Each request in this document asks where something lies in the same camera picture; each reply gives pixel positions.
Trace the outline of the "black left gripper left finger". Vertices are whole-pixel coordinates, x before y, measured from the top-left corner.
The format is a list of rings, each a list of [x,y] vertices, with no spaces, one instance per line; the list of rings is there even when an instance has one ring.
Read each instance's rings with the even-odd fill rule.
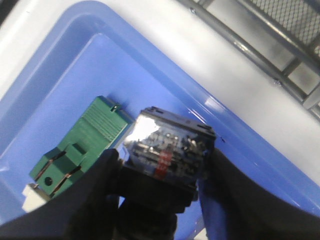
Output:
[[[110,240],[119,199],[114,183],[119,154],[105,150],[70,188],[0,227],[2,240]]]

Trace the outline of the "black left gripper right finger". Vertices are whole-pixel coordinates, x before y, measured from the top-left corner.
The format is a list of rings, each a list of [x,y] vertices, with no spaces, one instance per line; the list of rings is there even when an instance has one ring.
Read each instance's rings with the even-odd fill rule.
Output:
[[[219,149],[199,182],[210,240],[318,240],[320,218],[273,195],[241,172]]]

